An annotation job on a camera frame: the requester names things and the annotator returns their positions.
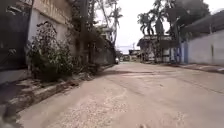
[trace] bush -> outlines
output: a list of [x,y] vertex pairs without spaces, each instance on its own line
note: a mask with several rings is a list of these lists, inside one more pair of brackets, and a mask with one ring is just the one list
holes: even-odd
[[73,57],[68,44],[56,40],[57,32],[50,22],[37,26],[37,35],[28,45],[28,65],[33,76],[44,81],[56,81],[72,75]]

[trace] sidewalk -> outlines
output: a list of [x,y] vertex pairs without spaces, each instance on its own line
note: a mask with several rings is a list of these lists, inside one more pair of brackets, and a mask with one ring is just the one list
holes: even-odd
[[163,65],[224,74],[224,66],[202,65],[202,64],[184,64],[184,65],[163,64]]

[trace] curb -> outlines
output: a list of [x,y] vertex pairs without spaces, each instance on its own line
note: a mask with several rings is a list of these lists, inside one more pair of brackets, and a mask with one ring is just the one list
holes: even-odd
[[14,98],[8,101],[5,105],[7,106],[6,116],[10,117],[14,114],[37,104],[57,93],[60,93],[66,89],[79,86],[88,77],[87,74],[81,76],[75,76],[75,78],[66,82],[57,83],[43,89],[35,90],[34,92],[28,92],[20,97]]
[[191,67],[190,65],[176,65],[176,64],[160,64],[161,66],[168,66],[168,67],[176,67],[176,68],[183,68],[183,69],[190,69],[190,70],[197,70],[203,72],[210,72],[210,73],[217,73],[217,74],[224,74],[224,71],[219,71],[217,68],[211,66],[210,69],[200,69],[202,66]]

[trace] street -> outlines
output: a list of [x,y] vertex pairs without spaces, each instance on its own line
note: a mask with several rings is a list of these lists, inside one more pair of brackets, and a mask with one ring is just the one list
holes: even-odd
[[24,128],[223,128],[224,75],[121,63],[19,113]]

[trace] gate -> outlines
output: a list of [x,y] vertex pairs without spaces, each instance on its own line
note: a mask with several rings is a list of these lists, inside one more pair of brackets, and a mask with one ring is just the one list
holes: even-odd
[[32,0],[1,0],[0,70],[26,67],[27,43]]

